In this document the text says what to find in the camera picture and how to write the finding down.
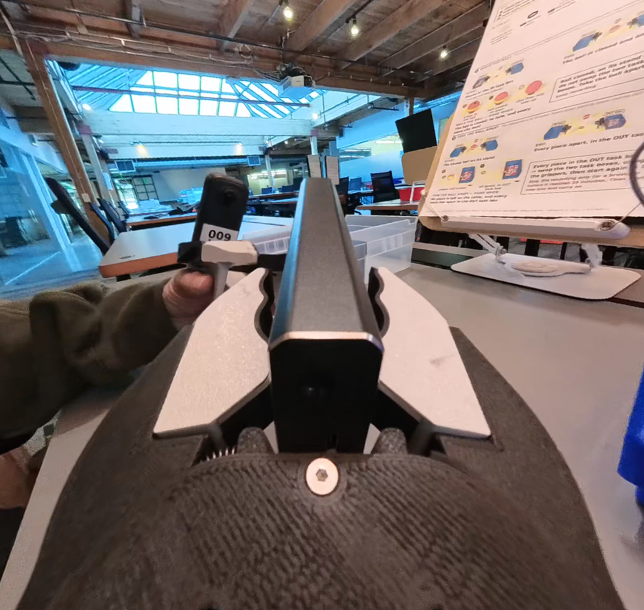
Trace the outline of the printed instruction sheet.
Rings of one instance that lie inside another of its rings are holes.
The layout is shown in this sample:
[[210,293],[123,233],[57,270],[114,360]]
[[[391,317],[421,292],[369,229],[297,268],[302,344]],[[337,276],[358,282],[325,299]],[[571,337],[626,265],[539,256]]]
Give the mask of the printed instruction sheet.
[[642,216],[643,0],[496,0],[428,217]]

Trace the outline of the ceiling projector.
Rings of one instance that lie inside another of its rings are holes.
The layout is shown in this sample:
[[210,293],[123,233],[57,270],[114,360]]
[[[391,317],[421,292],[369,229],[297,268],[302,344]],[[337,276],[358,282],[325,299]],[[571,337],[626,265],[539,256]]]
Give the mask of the ceiling projector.
[[286,69],[278,82],[280,99],[301,100],[316,89],[313,78],[301,67]]

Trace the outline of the person's left hand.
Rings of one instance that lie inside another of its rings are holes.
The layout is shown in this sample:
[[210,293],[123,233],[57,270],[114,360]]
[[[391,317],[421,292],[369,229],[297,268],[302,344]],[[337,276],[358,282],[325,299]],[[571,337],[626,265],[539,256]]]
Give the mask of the person's left hand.
[[162,301],[176,330],[193,324],[211,304],[216,288],[213,276],[185,268],[164,285]]

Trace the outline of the tan board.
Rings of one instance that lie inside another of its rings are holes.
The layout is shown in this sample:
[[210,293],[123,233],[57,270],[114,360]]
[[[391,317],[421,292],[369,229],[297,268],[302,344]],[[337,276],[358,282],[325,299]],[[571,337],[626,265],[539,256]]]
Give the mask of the tan board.
[[429,177],[437,147],[403,153],[401,158],[404,185],[424,184]]

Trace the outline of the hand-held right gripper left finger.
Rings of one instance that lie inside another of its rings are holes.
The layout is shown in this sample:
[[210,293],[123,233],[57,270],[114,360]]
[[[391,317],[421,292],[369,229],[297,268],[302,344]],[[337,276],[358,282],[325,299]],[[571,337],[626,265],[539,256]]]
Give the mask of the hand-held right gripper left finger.
[[218,449],[225,425],[269,385],[269,351],[261,315],[271,316],[272,272],[252,271],[199,315],[189,333],[153,435],[207,436]]

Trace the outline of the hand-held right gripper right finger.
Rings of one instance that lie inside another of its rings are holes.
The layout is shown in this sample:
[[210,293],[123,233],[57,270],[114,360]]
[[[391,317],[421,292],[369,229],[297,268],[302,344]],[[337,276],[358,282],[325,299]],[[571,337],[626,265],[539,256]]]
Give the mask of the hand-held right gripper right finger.
[[383,345],[372,426],[397,429],[410,453],[442,437],[487,442],[492,430],[447,321],[385,267],[370,269],[368,295]]

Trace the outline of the black monitor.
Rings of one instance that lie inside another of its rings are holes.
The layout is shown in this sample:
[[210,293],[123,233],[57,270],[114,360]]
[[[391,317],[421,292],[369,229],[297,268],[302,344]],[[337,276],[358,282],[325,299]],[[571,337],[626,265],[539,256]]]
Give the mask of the black monitor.
[[395,122],[403,153],[437,147],[437,135],[431,109],[400,118]]

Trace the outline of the grey topped table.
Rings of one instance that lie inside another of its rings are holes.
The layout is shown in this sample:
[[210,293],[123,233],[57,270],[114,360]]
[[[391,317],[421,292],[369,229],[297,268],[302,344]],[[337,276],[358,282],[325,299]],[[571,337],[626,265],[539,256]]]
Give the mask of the grey topped table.
[[102,277],[136,274],[176,263],[179,244],[188,242],[194,223],[137,229],[118,235],[99,264]]

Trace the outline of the black angled stand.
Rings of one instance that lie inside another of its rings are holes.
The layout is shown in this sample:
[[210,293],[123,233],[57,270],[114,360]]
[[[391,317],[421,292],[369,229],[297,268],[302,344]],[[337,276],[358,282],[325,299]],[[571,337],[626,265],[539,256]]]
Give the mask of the black angled stand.
[[97,223],[101,223],[104,230],[104,236],[92,225],[92,222],[87,218],[87,215],[82,209],[76,206],[69,192],[59,183],[58,180],[45,176],[44,181],[51,191],[55,200],[51,203],[51,208],[58,214],[65,214],[70,217],[72,222],[76,224],[89,239],[97,246],[100,252],[105,255],[110,246],[115,241],[113,229],[111,228],[108,220],[101,213],[99,206],[95,203],[86,203],[93,219]]

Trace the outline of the grey desk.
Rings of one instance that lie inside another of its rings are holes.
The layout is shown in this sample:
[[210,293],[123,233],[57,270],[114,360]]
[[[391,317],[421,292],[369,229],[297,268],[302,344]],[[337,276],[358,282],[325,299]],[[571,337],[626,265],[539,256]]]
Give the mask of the grey desk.
[[642,609],[643,552],[613,517],[643,310],[420,268],[492,430],[410,453],[372,426],[383,345],[284,271],[270,381],[207,436],[153,427],[192,325],[102,420],[12,609]]

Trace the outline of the black office chair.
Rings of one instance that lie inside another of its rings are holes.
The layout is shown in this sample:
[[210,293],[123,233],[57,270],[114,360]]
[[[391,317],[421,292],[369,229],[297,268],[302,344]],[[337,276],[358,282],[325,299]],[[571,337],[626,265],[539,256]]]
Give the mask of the black office chair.
[[371,173],[374,203],[399,200],[398,189],[393,181],[392,171]]

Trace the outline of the clear plastic bin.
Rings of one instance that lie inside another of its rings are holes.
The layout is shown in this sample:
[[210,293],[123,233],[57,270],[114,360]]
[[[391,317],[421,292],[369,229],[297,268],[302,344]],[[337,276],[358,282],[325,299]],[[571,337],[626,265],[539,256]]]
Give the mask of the clear plastic bin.
[[[345,219],[365,280],[372,267],[396,273],[411,265],[417,217],[348,215]],[[285,254],[292,223],[291,218],[246,216],[238,238],[252,242],[261,254]]]

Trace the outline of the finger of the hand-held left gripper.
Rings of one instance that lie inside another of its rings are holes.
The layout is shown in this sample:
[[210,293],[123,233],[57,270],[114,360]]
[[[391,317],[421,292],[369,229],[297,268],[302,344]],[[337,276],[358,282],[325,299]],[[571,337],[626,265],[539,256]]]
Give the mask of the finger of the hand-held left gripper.
[[259,254],[248,241],[205,242],[200,253],[200,269],[213,278],[212,299],[225,291],[231,267],[255,265]]

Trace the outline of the wooden edged table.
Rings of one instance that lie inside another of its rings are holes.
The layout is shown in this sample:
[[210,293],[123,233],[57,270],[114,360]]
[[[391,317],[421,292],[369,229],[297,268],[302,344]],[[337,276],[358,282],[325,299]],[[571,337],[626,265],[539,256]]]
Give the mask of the wooden edged table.
[[420,201],[410,202],[403,200],[390,200],[369,204],[358,204],[356,212],[368,213],[378,216],[405,216],[417,214]]

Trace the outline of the person's left forearm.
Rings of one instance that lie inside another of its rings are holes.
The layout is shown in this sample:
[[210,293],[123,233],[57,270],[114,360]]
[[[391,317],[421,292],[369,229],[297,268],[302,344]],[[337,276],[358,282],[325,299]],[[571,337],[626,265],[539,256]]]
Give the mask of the person's left forearm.
[[79,284],[1,302],[2,450],[165,349],[177,334],[163,302],[166,283]]

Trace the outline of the blue plastic bin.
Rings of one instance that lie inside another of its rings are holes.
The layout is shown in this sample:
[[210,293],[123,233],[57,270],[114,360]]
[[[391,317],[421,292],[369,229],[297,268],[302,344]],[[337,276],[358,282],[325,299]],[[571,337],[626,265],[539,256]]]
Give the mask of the blue plastic bin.
[[643,506],[643,377],[634,397],[617,471],[635,487],[635,500]]

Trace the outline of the wooden post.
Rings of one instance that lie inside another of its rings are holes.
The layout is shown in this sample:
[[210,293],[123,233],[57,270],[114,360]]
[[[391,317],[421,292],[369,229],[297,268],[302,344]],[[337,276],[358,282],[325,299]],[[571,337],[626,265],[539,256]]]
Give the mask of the wooden post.
[[22,50],[22,57],[36,85],[45,114],[53,129],[61,157],[74,184],[85,216],[100,239],[105,244],[108,244],[108,229],[91,208],[91,204],[96,199],[95,189],[86,173],[85,165],[65,110],[53,85],[46,61],[43,58],[43,51],[33,42],[23,38],[19,40],[19,44]]

